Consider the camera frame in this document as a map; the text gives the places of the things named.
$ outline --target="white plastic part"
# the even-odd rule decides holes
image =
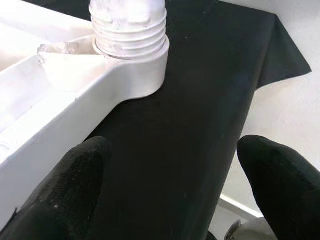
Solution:
[[[120,59],[148,56],[166,41],[165,0],[91,0],[96,46]]]
[[[0,24],[22,31],[22,39],[35,36],[42,45],[37,49],[32,40],[19,41],[17,46],[28,47],[30,55],[17,63],[4,60],[0,71],[0,230],[67,151],[84,141],[115,106],[161,87],[170,46],[164,36],[152,54],[118,59],[97,49],[94,35],[84,35],[94,33],[86,21],[19,0],[6,5],[6,11],[14,10],[15,18],[4,12]],[[41,19],[38,29],[35,18]],[[43,35],[47,19],[49,28],[63,22],[61,29],[56,25]],[[1,34],[10,39],[16,36],[13,32]],[[79,38],[59,43],[61,34]],[[0,52],[7,48],[2,42],[0,38]]]

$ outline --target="gloved finger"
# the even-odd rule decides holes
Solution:
[[[256,203],[279,240],[320,239],[320,173],[295,150],[260,136],[237,146]]]
[[[110,158],[111,145],[103,137],[70,150],[1,231],[0,240],[85,239]]]

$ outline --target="gloved hand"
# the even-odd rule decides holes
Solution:
[[[12,216],[0,240],[86,239],[110,158],[103,137],[70,150]]]
[[[320,239],[320,173],[295,150],[260,136],[237,146],[256,203],[279,240]]]

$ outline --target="white pipe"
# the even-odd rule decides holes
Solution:
[[[166,41],[165,0],[91,0],[89,9],[96,47],[106,55],[141,58]]]

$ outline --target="white wall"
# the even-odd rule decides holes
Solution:
[[[320,1],[224,0],[279,16],[313,73],[259,89],[242,135],[261,135],[294,148],[320,170]],[[223,195],[258,211],[237,156]]]

